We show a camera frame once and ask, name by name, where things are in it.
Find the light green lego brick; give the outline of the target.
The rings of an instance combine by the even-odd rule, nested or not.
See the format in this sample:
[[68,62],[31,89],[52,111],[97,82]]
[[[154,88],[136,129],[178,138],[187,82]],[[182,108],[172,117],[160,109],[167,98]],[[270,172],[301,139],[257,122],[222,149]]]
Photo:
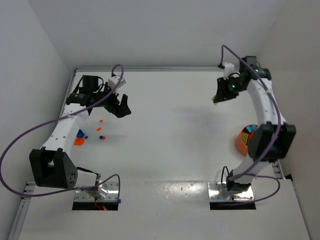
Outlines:
[[245,145],[247,145],[247,144],[248,144],[248,141],[249,141],[249,139],[250,139],[250,134],[247,134],[247,133],[245,133],[245,132],[242,132],[242,133],[240,134],[240,137],[241,137],[241,140],[243,141],[243,143],[244,143]]

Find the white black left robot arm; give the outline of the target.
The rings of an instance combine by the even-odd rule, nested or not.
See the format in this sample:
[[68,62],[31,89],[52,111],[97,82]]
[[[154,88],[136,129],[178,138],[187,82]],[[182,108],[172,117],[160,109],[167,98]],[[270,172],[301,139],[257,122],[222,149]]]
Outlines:
[[107,82],[99,83],[101,78],[95,75],[83,75],[66,98],[62,120],[57,122],[51,136],[40,149],[33,149],[29,161],[38,187],[54,189],[73,189],[93,186],[99,180],[99,174],[76,167],[71,158],[72,146],[81,126],[90,116],[88,108],[95,104],[104,108],[117,118],[131,114],[128,96],[118,99],[118,89],[126,81],[112,75]]

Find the large teal lego brick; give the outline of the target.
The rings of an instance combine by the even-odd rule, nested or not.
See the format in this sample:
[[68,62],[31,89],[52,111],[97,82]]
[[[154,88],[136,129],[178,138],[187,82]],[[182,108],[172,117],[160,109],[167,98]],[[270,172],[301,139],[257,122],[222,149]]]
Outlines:
[[247,134],[251,134],[253,133],[254,131],[256,131],[258,129],[258,125],[256,124],[250,124],[250,125],[247,125],[243,131]]

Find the blue arch lego piece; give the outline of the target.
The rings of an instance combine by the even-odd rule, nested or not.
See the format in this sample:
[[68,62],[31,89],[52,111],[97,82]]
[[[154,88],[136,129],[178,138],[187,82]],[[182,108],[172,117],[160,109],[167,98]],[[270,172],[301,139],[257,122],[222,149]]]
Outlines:
[[76,137],[77,138],[83,138],[84,136],[85,136],[85,133],[81,129],[79,129],[77,134],[76,134]]

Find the pale green rounded lego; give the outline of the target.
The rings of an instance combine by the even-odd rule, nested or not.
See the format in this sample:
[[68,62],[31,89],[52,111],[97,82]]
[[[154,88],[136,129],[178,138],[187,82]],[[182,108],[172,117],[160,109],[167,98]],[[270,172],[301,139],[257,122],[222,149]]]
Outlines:
[[217,102],[216,102],[216,96],[213,96],[211,100],[212,100],[212,102],[213,102],[214,105],[217,104]]

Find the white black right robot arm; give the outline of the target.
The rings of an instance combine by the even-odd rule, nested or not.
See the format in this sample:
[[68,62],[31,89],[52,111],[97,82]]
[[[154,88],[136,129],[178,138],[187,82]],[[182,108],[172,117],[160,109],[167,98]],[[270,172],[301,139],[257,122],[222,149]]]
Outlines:
[[247,91],[256,112],[258,127],[247,140],[247,155],[226,178],[227,190],[234,192],[247,190],[263,168],[285,158],[297,132],[296,126],[287,123],[279,110],[270,71],[260,68],[255,56],[243,57],[239,62],[238,72],[231,63],[218,65],[223,77],[217,79],[217,92],[212,99],[217,104]]

